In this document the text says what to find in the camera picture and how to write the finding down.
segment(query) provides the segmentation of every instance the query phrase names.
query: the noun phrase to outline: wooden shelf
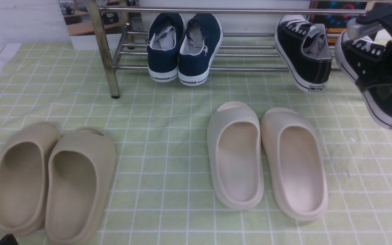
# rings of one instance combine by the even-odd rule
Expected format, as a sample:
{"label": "wooden shelf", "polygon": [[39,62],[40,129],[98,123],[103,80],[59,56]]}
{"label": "wooden shelf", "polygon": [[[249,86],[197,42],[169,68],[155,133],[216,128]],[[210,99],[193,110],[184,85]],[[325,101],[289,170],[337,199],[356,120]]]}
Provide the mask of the wooden shelf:
{"label": "wooden shelf", "polygon": [[[119,20],[119,22],[110,25],[104,25],[104,29],[107,30],[118,26],[123,26],[123,20]],[[72,24],[67,26],[67,30],[69,31],[70,36],[80,36],[88,33],[93,33],[93,24],[91,21]]]}
{"label": "wooden shelf", "polygon": [[73,14],[63,14],[63,17],[66,19],[66,18],[78,17],[83,15],[88,15],[88,12],[75,10]]}

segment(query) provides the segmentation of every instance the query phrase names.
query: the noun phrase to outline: shoe rack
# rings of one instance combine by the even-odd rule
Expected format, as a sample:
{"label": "shoe rack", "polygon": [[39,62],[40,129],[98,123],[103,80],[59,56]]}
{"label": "shoe rack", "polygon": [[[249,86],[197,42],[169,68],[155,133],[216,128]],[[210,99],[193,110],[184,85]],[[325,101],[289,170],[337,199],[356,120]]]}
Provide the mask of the shoe rack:
{"label": "shoe rack", "polygon": [[[392,2],[391,0],[361,0],[362,2]],[[92,19],[99,52],[104,64],[105,75],[110,87],[111,97],[118,99],[120,91],[116,79],[116,70],[148,70],[147,66],[140,65],[119,65],[121,56],[138,55],[147,56],[146,52],[132,51],[134,48],[145,48],[146,44],[133,43],[133,37],[137,35],[147,36],[147,32],[130,31],[128,23],[128,13],[150,12],[150,13],[181,13],[181,14],[314,14],[314,15],[361,15],[367,10],[348,10],[348,9],[230,9],[230,8],[160,8],[160,7],[140,7],[126,6],[126,1],[120,1],[120,6],[98,6],[96,0],[88,0],[89,14]],[[115,54],[110,53],[107,37],[105,36],[104,26],[101,21],[101,12],[122,12],[124,25]],[[327,34],[328,37],[337,38],[338,34]],[[224,37],[274,37],[274,33],[224,33]],[[275,50],[273,45],[267,46],[221,46],[221,49],[240,49],[240,50]],[[217,54],[217,58],[275,58],[278,54]],[[211,71],[247,71],[247,72],[288,72],[288,68],[248,68],[248,67],[211,67]],[[339,68],[332,68],[332,71],[340,71]]]}

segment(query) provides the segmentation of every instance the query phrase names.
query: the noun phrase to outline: white wall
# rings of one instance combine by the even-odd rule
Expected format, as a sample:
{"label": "white wall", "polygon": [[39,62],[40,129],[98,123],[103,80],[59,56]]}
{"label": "white wall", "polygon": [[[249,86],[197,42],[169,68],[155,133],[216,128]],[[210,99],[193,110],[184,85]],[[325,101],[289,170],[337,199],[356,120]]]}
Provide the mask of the white wall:
{"label": "white wall", "polygon": [[0,44],[69,41],[58,0],[0,0]]}
{"label": "white wall", "polygon": [[[140,6],[155,7],[210,7],[210,8],[238,8],[238,9],[307,9],[309,1],[279,1],[279,0],[140,0]],[[157,14],[142,14],[145,31],[149,28]],[[183,14],[187,22],[194,14]],[[282,15],[269,14],[216,14],[222,24],[224,32],[254,32],[274,33]]]}

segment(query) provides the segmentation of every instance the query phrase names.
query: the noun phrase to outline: sneaker sole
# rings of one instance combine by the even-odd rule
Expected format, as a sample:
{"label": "sneaker sole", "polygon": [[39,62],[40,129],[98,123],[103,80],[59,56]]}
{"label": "sneaker sole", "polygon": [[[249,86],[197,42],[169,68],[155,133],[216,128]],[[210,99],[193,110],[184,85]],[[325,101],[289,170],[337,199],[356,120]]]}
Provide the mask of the sneaker sole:
{"label": "sneaker sole", "polygon": [[285,60],[288,66],[288,70],[290,70],[291,74],[293,75],[293,78],[296,81],[296,86],[304,91],[304,92],[310,92],[310,93],[315,93],[315,92],[320,92],[322,91],[325,87],[326,84],[328,83],[327,81],[321,84],[314,84],[311,82],[307,82],[304,79],[302,79],[299,74],[297,74],[296,69],[294,68],[294,65],[291,63],[290,59],[286,55],[285,51],[283,50],[282,46],[279,43],[279,40],[277,39],[277,32],[275,32],[275,48],[277,49],[279,55]]}
{"label": "sneaker sole", "polygon": [[[358,79],[358,75],[356,75],[355,71],[353,68],[349,65],[349,63],[346,60],[346,57],[344,56],[344,53],[341,49],[341,43],[344,37],[344,33],[340,34],[340,37],[338,38],[336,44],[335,44],[335,57],[336,57],[336,62],[339,68],[346,74],[350,80],[355,84],[356,80]],[[386,115],[380,107],[375,103],[373,100],[372,95],[370,94],[369,91],[366,91],[364,93],[361,93],[362,98],[365,101],[365,105],[367,107],[367,110],[370,114],[370,116],[373,118],[373,120],[381,127],[384,129],[389,129],[392,130],[392,117]]]}
{"label": "sneaker sole", "polygon": [[149,67],[148,70],[149,70],[149,75],[151,76],[152,80],[154,80],[155,82],[171,82],[178,75],[178,67],[176,67],[173,71],[162,72],[162,73],[152,71],[151,69],[149,69]]}
{"label": "sneaker sole", "polygon": [[213,55],[210,58],[210,62],[208,63],[208,68],[207,68],[206,71],[204,71],[204,73],[202,73],[200,75],[197,75],[197,76],[186,76],[186,75],[184,75],[184,74],[182,74],[182,73],[180,73],[178,71],[179,80],[184,85],[187,85],[187,86],[198,86],[198,85],[203,84],[208,79],[208,74],[210,73],[211,64],[212,64],[212,62],[214,60],[214,57],[216,57],[216,54],[219,51],[219,48],[221,47],[222,40],[223,40],[222,25],[221,25],[220,21],[216,17],[214,17],[214,18],[217,20],[217,22],[219,24],[219,27],[220,27],[220,39],[219,39],[218,44],[216,45],[216,48],[214,49]]}

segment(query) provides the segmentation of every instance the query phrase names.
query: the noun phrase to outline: rack leg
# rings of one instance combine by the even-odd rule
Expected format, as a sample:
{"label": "rack leg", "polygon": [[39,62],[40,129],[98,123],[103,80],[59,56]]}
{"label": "rack leg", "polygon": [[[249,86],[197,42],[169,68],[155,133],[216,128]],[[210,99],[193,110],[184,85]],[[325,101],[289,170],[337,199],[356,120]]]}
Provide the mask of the rack leg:
{"label": "rack leg", "polygon": [[104,64],[105,76],[109,83],[110,93],[113,99],[120,98],[119,85],[117,84],[116,70],[113,68],[112,56],[110,54],[109,43],[105,35],[105,29],[101,20],[101,13],[98,9],[96,0],[88,0],[88,9],[93,23],[96,41],[98,42],[99,53]]}

